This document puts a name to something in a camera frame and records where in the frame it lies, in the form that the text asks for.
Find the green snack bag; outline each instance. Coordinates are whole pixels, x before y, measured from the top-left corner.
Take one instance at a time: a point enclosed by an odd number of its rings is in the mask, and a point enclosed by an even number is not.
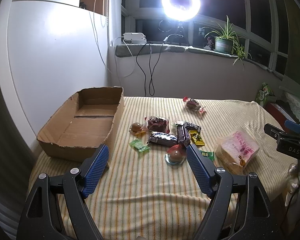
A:
[[[214,161],[214,152],[205,152],[202,150],[199,150],[202,154],[202,156],[208,157],[212,162]]]
[[[139,139],[133,140],[132,142],[129,143],[129,145],[135,148],[136,150],[138,150],[138,152],[140,153],[150,149],[150,147],[143,144],[142,141],[140,141]]]

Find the metal screw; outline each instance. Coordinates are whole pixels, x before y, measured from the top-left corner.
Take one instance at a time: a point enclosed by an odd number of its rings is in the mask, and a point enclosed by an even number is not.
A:
[[[47,174],[45,174],[45,173],[41,173],[39,175],[39,179],[44,179],[45,177],[47,177]]]
[[[226,172],[226,170],[224,168],[222,168],[222,167],[217,168],[217,173],[225,173],[225,172]]]
[[[79,169],[78,168],[73,168],[71,169],[70,173],[71,174],[77,174],[79,172]]]
[[[250,178],[253,178],[253,179],[255,179],[256,177],[258,177],[257,174],[255,174],[254,172],[250,172],[249,176],[250,176]]]

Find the packaged bread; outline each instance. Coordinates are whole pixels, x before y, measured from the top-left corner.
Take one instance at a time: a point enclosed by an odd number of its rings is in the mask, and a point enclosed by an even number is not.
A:
[[[215,155],[233,174],[243,174],[249,161],[258,152],[256,141],[243,128],[217,140]]]

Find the ring light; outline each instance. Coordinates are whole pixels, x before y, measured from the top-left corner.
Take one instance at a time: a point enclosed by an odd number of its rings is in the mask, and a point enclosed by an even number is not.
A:
[[[170,2],[170,0],[161,0],[164,13],[172,19],[178,21],[186,21],[197,15],[199,12],[201,3],[200,0],[191,0],[192,5],[189,10],[181,10],[180,8],[176,8]]]

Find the blue gripper pad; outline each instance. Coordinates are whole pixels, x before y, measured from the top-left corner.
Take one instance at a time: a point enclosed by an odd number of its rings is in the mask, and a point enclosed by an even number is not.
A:
[[[106,167],[107,161],[109,159],[109,148],[104,145],[100,150],[98,156],[95,158],[94,162],[91,164],[86,176],[84,177],[84,188],[81,191],[81,195],[86,199],[90,194],[92,194],[101,178],[101,175]]]
[[[214,190],[212,189],[212,178],[209,175],[208,171],[205,169],[201,158],[199,157],[199,154],[202,158],[206,158],[202,156],[201,152],[198,150],[198,153],[196,153],[195,148],[192,148],[191,146],[187,147],[186,154],[187,154],[187,160],[190,165],[190,168],[195,176],[195,179],[198,182],[199,188],[202,193],[207,194],[208,197],[212,197]]]

